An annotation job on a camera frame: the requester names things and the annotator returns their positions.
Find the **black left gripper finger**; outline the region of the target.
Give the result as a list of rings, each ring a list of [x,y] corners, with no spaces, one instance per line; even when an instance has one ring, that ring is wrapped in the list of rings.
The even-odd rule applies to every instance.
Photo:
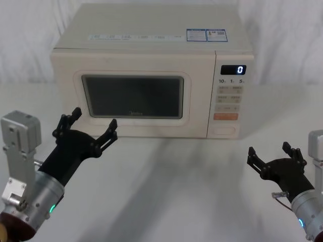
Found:
[[[94,158],[99,158],[103,151],[118,139],[117,127],[117,120],[112,119],[107,130],[91,143],[91,152]]]
[[[52,132],[52,136],[56,139],[61,137],[64,134],[64,131],[69,130],[81,115],[82,111],[79,107],[76,107],[70,115],[62,114],[57,128]]]

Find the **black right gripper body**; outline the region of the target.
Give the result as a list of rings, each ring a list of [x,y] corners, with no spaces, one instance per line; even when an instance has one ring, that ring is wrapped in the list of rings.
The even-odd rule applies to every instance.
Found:
[[[292,158],[281,158],[262,162],[260,177],[275,182],[282,192],[287,192],[287,199],[292,202],[299,194],[313,190],[314,186],[304,174],[307,162]]]

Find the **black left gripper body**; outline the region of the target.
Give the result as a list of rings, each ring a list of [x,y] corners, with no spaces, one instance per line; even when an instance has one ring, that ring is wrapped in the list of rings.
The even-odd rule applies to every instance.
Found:
[[[38,169],[65,186],[80,164],[88,158],[99,158],[101,150],[90,135],[77,131],[64,131],[58,136],[56,147]]]

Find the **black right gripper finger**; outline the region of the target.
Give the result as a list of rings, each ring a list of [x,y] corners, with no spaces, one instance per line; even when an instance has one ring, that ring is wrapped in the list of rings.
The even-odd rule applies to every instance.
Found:
[[[283,151],[294,160],[301,168],[304,168],[307,162],[304,160],[300,148],[292,148],[288,142],[282,145]]]
[[[249,147],[247,164],[253,168],[260,177],[268,177],[268,164],[257,156],[253,147]]]

